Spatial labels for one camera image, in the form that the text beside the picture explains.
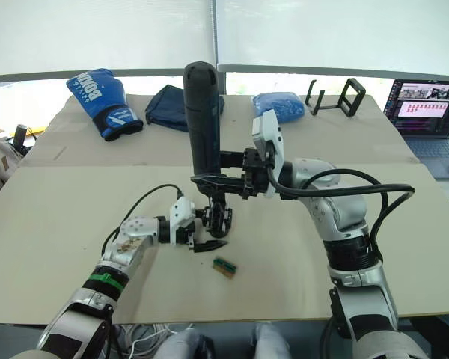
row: laptop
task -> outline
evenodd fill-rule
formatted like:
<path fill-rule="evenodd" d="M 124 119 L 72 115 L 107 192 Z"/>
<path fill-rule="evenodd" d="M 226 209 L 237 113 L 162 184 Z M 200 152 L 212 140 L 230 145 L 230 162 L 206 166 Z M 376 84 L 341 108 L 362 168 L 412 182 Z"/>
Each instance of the laptop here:
<path fill-rule="evenodd" d="M 384 114 L 437 180 L 449 180 L 449 81 L 394 80 Z"/>

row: blue boxing glove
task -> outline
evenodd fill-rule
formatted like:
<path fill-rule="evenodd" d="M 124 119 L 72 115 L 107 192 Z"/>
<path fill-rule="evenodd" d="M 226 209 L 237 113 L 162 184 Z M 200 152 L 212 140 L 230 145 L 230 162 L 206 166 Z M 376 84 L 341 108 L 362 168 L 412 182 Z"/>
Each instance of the blue boxing glove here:
<path fill-rule="evenodd" d="M 123 84 L 113 77 L 110 70 L 81 73 L 68 80 L 67 86 L 93 119 L 105 141 L 143 129 L 143 121 L 126 104 Z"/>

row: blue plastic bag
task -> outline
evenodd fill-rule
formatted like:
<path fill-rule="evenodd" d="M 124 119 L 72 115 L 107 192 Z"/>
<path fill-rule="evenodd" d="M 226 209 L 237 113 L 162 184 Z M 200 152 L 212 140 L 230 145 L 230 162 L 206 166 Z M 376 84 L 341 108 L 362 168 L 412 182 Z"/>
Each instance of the blue plastic bag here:
<path fill-rule="evenodd" d="M 261 93 L 253 97 L 253 103 L 256 116 L 275 110 L 279 123 L 298 120 L 305 114 L 305 105 L 292 92 Z"/>

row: small circuit board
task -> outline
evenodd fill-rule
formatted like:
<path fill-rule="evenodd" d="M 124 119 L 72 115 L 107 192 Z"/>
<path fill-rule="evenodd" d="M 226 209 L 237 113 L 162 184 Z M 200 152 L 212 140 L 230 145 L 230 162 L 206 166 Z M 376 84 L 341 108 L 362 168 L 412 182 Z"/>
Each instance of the small circuit board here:
<path fill-rule="evenodd" d="M 236 270 L 238 269 L 238 267 L 232 262 L 227 261 L 225 258 L 216 257 L 213 260 L 213 269 L 232 279 L 236 274 Z"/>

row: laptop screen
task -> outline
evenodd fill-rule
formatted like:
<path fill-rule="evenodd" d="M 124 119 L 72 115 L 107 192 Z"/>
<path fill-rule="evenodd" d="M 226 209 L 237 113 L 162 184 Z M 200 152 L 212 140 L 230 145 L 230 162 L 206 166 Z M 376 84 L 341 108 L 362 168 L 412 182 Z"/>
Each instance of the laptop screen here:
<path fill-rule="evenodd" d="M 394 80 L 384 114 L 404 137 L 449 138 L 449 82 Z"/>

